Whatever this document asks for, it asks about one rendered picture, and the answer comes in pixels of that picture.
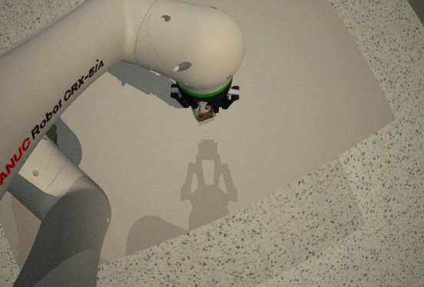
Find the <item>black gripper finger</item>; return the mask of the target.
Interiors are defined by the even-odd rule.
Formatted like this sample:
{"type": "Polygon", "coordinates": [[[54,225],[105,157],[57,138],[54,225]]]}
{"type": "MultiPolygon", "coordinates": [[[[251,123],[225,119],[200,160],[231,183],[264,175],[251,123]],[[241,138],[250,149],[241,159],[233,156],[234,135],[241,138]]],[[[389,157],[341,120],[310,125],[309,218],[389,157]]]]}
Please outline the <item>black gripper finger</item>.
{"type": "Polygon", "coordinates": [[[213,117],[216,117],[216,113],[219,113],[219,107],[226,110],[234,101],[239,100],[239,86],[233,86],[230,88],[230,91],[227,93],[222,100],[218,101],[215,104],[212,104],[213,107],[213,117]]]}
{"type": "Polygon", "coordinates": [[[184,97],[182,97],[176,84],[171,85],[171,97],[176,99],[185,108],[189,108],[189,106],[192,106],[193,110],[195,110],[196,116],[199,116],[199,106],[193,105],[191,102],[187,101],[184,97]]]}

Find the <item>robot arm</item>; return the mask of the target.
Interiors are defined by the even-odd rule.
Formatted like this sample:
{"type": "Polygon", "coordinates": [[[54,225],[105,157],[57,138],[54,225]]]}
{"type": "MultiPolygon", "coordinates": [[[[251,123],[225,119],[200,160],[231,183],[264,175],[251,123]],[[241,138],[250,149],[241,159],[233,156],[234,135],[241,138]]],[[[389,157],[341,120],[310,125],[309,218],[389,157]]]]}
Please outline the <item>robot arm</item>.
{"type": "Polygon", "coordinates": [[[46,134],[71,103],[123,61],[176,81],[205,114],[227,95],[244,54],[240,26],[219,8],[87,0],[0,56],[0,201],[8,191],[43,218],[12,287],[97,287],[111,206],[46,134]]]}

